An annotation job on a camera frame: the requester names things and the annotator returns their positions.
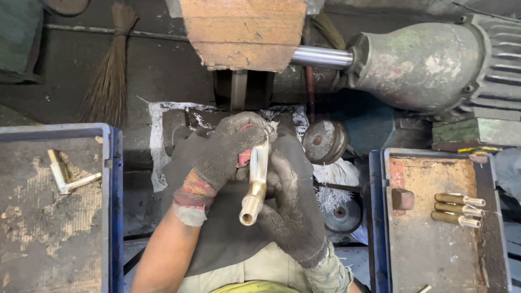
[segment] polishing wheel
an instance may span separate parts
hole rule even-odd
[[[362,209],[355,200],[343,202],[331,212],[322,212],[326,227],[340,234],[352,233],[362,223]]]

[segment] gray knitted glove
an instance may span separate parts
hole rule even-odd
[[[277,138],[276,130],[253,112],[243,112],[221,120],[205,151],[192,163],[196,174],[219,191],[235,177],[239,154],[263,142],[266,132],[270,141]]]
[[[306,159],[299,141],[284,136],[286,154],[271,154],[271,164],[280,178],[268,176],[268,185],[275,189],[278,210],[264,205],[259,224],[275,243],[304,268],[314,268],[326,257],[327,242],[324,220],[313,189],[313,167]],[[276,149],[279,140],[272,145]]]

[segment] blue crate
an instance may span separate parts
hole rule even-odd
[[[123,134],[105,123],[0,127],[0,141],[103,138],[102,292],[123,292]]]

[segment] wooden board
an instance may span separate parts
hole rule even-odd
[[[101,292],[101,181],[61,195],[47,150],[71,180],[102,169],[95,138],[0,142],[2,292]]]
[[[392,188],[415,194],[413,210],[389,216],[393,292],[416,293],[426,285],[436,292],[483,292],[479,233],[474,228],[434,221],[430,214],[438,192],[476,197],[472,161],[449,158],[389,158],[388,212]]]
[[[300,43],[303,0],[181,0],[184,26],[208,69],[282,71]]]

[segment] steel shaft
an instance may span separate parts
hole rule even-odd
[[[299,46],[291,58],[292,65],[330,69],[348,69],[352,63],[350,52],[313,46]]]

